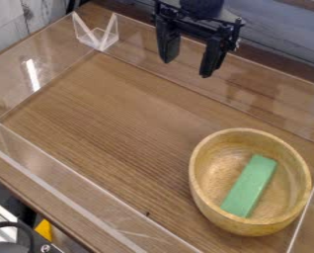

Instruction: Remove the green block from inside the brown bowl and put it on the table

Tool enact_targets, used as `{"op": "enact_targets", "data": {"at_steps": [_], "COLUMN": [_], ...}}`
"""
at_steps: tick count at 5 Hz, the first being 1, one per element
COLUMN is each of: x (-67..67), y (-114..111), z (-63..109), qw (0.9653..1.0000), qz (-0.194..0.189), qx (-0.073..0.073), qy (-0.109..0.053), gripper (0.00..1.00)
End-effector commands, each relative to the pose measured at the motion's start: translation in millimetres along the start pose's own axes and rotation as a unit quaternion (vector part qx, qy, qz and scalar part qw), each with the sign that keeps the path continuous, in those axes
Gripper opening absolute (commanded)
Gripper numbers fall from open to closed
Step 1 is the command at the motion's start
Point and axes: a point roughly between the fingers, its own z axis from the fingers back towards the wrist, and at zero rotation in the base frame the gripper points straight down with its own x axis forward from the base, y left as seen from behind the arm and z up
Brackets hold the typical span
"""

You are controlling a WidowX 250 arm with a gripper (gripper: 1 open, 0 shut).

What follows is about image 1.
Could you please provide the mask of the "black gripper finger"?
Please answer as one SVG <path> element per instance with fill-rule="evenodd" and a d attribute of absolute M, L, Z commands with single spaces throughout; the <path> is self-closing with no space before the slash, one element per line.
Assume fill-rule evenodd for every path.
<path fill-rule="evenodd" d="M 220 68 L 227 54 L 224 42 L 220 38 L 212 37 L 205 44 L 205 50 L 201 57 L 198 75 L 208 78 L 212 72 Z"/>
<path fill-rule="evenodd" d="M 161 61 L 169 63 L 178 55 L 180 33 L 172 22 L 156 17 L 156 45 Z"/>

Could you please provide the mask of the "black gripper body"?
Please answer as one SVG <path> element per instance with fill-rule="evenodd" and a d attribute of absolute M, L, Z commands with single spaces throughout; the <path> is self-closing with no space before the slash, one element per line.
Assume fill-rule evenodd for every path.
<path fill-rule="evenodd" d="M 223 39 L 225 49 L 239 46 L 241 17 L 224 8 L 224 0 L 156 0 L 154 18 L 172 22 L 182 32 L 201 40 L 210 36 Z"/>

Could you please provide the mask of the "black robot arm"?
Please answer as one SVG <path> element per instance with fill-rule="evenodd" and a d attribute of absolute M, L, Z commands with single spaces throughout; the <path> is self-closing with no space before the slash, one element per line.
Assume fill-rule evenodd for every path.
<path fill-rule="evenodd" d="M 178 56 L 181 35 L 205 42 L 198 75 L 208 78 L 227 53 L 239 47 L 243 19 L 224 8 L 224 0 L 178 0 L 177 4 L 156 0 L 153 20 L 157 54 L 164 63 Z"/>

